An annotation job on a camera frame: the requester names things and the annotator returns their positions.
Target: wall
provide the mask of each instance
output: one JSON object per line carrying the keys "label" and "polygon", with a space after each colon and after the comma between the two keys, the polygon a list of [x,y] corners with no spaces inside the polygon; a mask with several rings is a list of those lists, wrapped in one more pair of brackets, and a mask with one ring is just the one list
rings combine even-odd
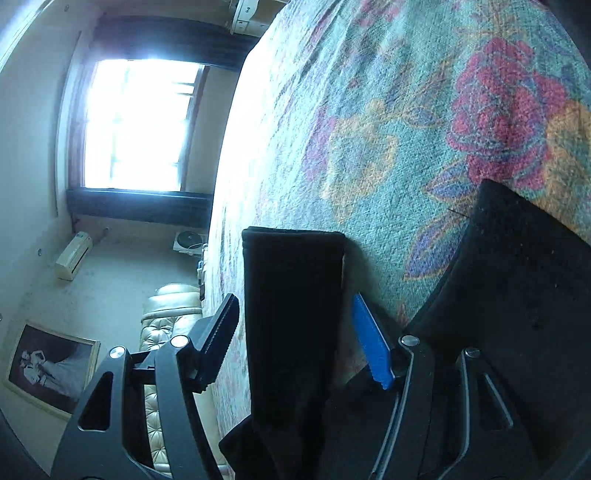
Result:
{"label": "wall", "polygon": [[51,0],[2,0],[0,2],[0,70],[18,40],[37,14]]}
{"label": "wall", "polygon": [[[30,26],[0,73],[0,342],[16,325],[22,295],[69,240],[69,217],[54,195],[57,111],[79,32],[100,10],[87,0],[55,0]],[[42,249],[42,256],[37,250]],[[6,365],[0,364],[4,376]],[[32,447],[31,423],[54,424],[0,387],[0,407],[43,467],[44,446]]]}
{"label": "wall", "polygon": [[213,193],[237,72],[212,67],[199,105],[187,168],[187,191]]}
{"label": "wall", "polygon": [[251,22],[260,22],[265,25],[271,25],[277,14],[285,6],[283,2],[275,0],[259,0],[256,6],[256,12],[251,18]]}
{"label": "wall", "polygon": [[[49,263],[38,272],[7,335],[4,365],[9,363],[9,346],[16,344],[25,320],[98,340],[99,362],[116,345],[135,352],[144,301],[168,283],[196,283],[197,260],[171,248],[174,226],[152,228],[141,222],[83,216],[78,227],[91,234],[95,246],[72,282],[56,278]],[[66,422],[7,393],[13,397],[9,403],[12,428],[49,473]]]}

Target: black mount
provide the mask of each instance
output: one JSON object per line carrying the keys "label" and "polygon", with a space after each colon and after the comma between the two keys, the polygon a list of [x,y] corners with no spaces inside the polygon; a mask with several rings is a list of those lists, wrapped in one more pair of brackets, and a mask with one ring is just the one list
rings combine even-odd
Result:
{"label": "black mount", "polygon": [[[238,300],[228,295],[213,317],[158,350],[112,349],[66,427],[51,478],[168,479],[154,470],[148,443],[143,387],[154,384],[173,477],[222,480],[193,393],[215,381],[238,317]],[[394,387],[376,390],[369,379],[370,389],[355,400],[380,403],[367,409],[379,443],[366,450],[356,471],[355,459],[344,457],[327,435],[319,480],[527,480],[538,474],[527,432],[483,353],[466,349],[442,372],[430,347],[416,337],[400,337],[389,348]],[[378,410],[381,417],[374,415]],[[341,420],[366,427],[363,415]],[[334,426],[326,427],[330,433]],[[358,448],[360,438],[353,443]],[[344,477],[333,473],[339,457],[346,464]]]}
{"label": "black mount", "polygon": [[68,422],[51,478],[170,480],[154,470],[148,443],[144,385],[156,385],[174,478],[222,480],[193,393],[215,381],[238,317],[238,299],[227,295],[214,316],[198,320],[187,336],[160,349],[129,354],[113,348]]}

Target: framed picture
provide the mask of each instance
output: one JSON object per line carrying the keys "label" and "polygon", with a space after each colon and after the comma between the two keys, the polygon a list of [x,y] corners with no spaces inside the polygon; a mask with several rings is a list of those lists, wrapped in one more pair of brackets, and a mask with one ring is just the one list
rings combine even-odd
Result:
{"label": "framed picture", "polygon": [[4,383],[29,402],[68,419],[95,372],[100,342],[26,322]]}

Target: metal screw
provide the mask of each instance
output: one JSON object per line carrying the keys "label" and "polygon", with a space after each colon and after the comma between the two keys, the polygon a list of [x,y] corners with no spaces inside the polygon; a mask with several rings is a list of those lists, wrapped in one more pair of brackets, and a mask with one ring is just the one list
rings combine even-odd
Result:
{"label": "metal screw", "polygon": [[173,337],[172,340],[170,340],[170,343],[173,344],[173,347],[176,348],[182,348],[185,345],[187,345],[189,342],[189,339],[187,337],[185,337],[184,335],[177,335],[176,337]]}
{"label": "metal screw", "polygon": [[109,352],[109,356],[111,358],[120,358],[125,355],[125,347],[124,346],[116,346]]}
{"label": "metal screw", "polygon": [[412,335],[405,335],[400,341],[406,346],[417,346],[419,343],[421,343],[417,337]]}
{"label": "metal screw", "polygon": [[466,355],[470,358],[478,358],[480,356],[480,350],[478,348],[469,346],[466,348]]}

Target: black plastic bracket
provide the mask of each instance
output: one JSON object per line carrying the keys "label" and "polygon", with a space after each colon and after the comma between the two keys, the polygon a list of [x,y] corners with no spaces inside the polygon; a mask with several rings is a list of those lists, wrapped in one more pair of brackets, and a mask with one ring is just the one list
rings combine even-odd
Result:
{"label": "black plastic bracket", "polygon": [[483,354],[465,349],[456,366],[461,448],[439,480],[527,480],[538,474],[525,427]]}
{"label": "black plastic bracket", "polygon": [[66,426],[51,478],[169,480],[153,469],[148,442],[144,385],[155,384],[175,479],[221,480],[193,393],[215,381],[238,317],[238,299],[227,295],[213,317],[158,350],[111,350]]}
{"label": "black plastic bracket", "polygon": [[407,357],[404,385],[392,409],[384,443],[369,478],[371,480],[416,479],[423,461],[431,412],[431,392],[435,362],[429,346],[412,337],[418,344],[405,345],[403,337],[392,350],[393,364]]}

